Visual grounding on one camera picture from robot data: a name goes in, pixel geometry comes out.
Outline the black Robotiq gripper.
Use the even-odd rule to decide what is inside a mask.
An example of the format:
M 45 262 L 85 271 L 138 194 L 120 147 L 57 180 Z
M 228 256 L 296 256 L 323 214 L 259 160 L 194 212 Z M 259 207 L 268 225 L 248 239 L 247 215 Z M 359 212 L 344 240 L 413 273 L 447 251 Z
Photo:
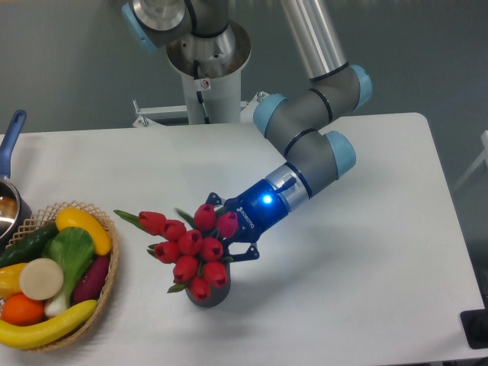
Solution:
M 223 263 L 249 262 L 260 258 L 256 243 L 263 232 L 270 229 L 289 214 L 287 205 L 275 187 L 268 180 L 262 179 L 252 187 L 228 200 L 215 192 L 210 192 L 205 204 L 215 208 L 225 207 L 227 212 L 237 215 L 238 229 L 232 242 L 249 242 L 243 253 L 230 254 L 224 251 Z

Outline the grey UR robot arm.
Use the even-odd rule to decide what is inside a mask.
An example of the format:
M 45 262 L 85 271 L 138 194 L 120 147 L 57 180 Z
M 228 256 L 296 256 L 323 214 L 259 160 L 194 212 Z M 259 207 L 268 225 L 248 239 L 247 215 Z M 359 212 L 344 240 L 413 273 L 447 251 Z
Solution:
M 246 242 L 243 254 L 224 252 L 225 262 L 258 258 L 264 231 L 340 179 L 356 161 L 348 139 L 322 128 L 352 112 L 371 96 L 369 75 L 346 59 L 323 1 L 281 4 L 310 80 L 297 100 L 260 97 L 253 123 L 284 157 L 284 164 L 235 198 L 207 199 L 221 228 L 209 234 L 228 249 Z M 128 1 L 123 16 L 146 50 L 165 48 L 180 74 L 190 124 L 237 122 L 241 113 L 241 71 L 250 57 L 246 31 L 229 17 L 225 1 Z

